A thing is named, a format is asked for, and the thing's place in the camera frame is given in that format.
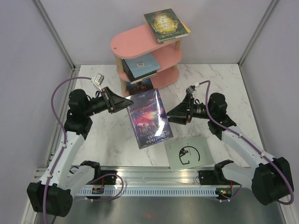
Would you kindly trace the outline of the green yellow Alice book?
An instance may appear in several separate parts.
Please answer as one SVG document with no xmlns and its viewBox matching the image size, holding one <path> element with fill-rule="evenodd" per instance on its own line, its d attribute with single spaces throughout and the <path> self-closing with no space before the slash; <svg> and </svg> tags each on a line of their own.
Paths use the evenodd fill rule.
<svg viewBox="0 0 299 224">
<path fill-rule="evenodd" d="M 171 8 L 144 14 L 144 19 L 158 43 L 177 35 L 187 34 L 182 21 Z"/>
</svg>

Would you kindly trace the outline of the black hardcover book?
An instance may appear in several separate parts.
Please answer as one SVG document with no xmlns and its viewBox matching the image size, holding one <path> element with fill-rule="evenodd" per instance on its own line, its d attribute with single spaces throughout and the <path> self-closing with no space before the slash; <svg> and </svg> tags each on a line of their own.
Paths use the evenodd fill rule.
<svg viewBox="0 0 299 224">
<path fill-rule="evenodd" d="M 140 82 L 157 74 L 158 63 L 132 62 L 128 59 L 122 59 L 123 69 L 131 84 Z"/>
</svg>

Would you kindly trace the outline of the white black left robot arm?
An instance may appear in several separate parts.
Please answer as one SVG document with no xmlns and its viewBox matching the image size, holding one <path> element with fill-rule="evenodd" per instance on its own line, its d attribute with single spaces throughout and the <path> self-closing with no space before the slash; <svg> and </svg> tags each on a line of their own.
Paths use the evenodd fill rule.
<svg viewBox="0 0 299 224">
<path fill-rule="evenodd" d="M 134 102 L 116 95 L 108 87 L 97 94 L 97 97 L 89 98 L 83 89 L 75 89 L 69 94 L 69 110 L 58 149 L 39 181 L 31 182 L 27 188 L 35 212 L 65 217 L 78 192 L 87 183 L 98 184 L 102 180 L 100 164 L 94 161 L 83 161 L 74 174 L 69 174 L 92 127 L 91 116 L 103 111 L 115 113 Z"/>
</svg>

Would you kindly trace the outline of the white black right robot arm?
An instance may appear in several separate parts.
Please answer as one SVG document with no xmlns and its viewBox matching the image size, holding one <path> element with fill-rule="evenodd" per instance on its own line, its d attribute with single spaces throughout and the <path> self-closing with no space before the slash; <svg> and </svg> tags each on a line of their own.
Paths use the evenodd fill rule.
<svg viewBox="0 0 299 224">
<path fill-rule="evenodd" d="M 294 202 L 294 186 L 289 162 L 284 158 L 259 149 L 237 124 L 227 115 L 227 103 L 221 93 L 213 93 L 206 103 L 195 103 L 187 93 L 183 101 L 167 112 L 168 121 L 186 125 L 193 118 L 207 119 L 210 132 L 233 148 L 249 165 L 238 166 L 231 160 L 217 163 L 213 177 L 217 183 L 236 182 L 250 189 L 263 205 L 279 202 L 291 205 Z"/>
</svg>

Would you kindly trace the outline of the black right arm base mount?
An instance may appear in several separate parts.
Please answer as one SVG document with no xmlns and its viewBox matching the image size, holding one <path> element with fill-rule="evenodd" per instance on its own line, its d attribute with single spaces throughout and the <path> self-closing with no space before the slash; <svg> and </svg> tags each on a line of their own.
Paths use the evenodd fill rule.
<svg viewBox="0 0 299 224">
<path fill-rule="evenodd" d="M 201 185 L 240 185 L 237 182 L 225 179 L 221 171 L 216 170 L 199 170 L 198 171 L 199 182 Z"/>
</svg>

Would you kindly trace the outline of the dark Wuthering Heights book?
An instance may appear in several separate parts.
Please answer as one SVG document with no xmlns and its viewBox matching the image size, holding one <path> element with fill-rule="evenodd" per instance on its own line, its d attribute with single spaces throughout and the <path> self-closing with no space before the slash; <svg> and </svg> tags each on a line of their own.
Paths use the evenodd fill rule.
<svg viewBox="0 0 299 224">
<path fill-rule="evenodd" d="M 138 94 L 138 93 L 141 93 L 144 91 L 151 90 L 153 88 L 154 87 L 153 87 L 153 84 L 152 84 L 150 78 L 142 80 L 142 81 L 134 83 L 134 84 L 127 83 L 127 90 L 128 90 L 129 95 L 135 95 L 135 94 Z"/>
</svg>

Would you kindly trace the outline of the purple Robinson Crusoe book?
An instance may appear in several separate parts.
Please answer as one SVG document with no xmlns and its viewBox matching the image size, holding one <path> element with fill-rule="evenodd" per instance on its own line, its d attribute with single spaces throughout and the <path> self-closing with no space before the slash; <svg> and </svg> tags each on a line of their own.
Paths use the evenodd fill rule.
<svg viewBox="0 0 299 224">
<path fill-rule="evenodd" d="M 134 102 L 127 111 L 139 149 L 173 137 L 158 89 L 131 95 L 127 99 Z"/>
</svg>

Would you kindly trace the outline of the light blue booklet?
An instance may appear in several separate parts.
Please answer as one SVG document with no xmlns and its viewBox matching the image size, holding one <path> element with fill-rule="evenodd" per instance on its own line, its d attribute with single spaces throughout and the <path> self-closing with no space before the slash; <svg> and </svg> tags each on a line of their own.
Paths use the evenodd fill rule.
<svg viewBox="0 0 299 224">
<path fill-rule="evenodd" d="M 122 66 L 130 81 L 156 74 L 161 68 L 152 53 L 133 59 L 122 59 Z"/>
</svg>

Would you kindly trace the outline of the yellow booklet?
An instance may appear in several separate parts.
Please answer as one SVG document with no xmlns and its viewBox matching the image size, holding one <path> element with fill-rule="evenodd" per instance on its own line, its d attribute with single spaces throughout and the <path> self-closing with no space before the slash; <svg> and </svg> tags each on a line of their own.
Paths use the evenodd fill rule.
<svg viewBox="0 0 299 224">
<path fill-rule="evenodd" d="M 182 23 L 182 25 L 183 25 L 184 29 L 187 31 L 187 34 L 177 35 L 177 36 L 172 37 L 172 38 L 170 38 L 170 39 L 164 40 L 164 41 L 162 41 L 161 43 L 167 43 L 167 42 L 170 42 L 170 41 L 172 41 L 172 40 L 176 40 L 176 39 L 178 39 L 178 38 L 188 36 L 188 35 L 191 33 L 191 30 L 185 25 L 184 22 Z"/>
</svg>

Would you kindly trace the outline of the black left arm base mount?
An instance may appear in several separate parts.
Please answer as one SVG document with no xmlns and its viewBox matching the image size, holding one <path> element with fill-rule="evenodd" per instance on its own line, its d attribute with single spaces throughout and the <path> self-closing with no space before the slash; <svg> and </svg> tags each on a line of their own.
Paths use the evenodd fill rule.
<svg viewBox="0 0 299 224">
<path fill-rule="evenodd" d="M 94 178 L 88 182 L 87 184 L 95 184 L 95 185 L 115 185 L 117 177 L 115 176 L 117 171 L 115 170 L 102 170 L 100 173 L 96 174 Z"/>
</svg>

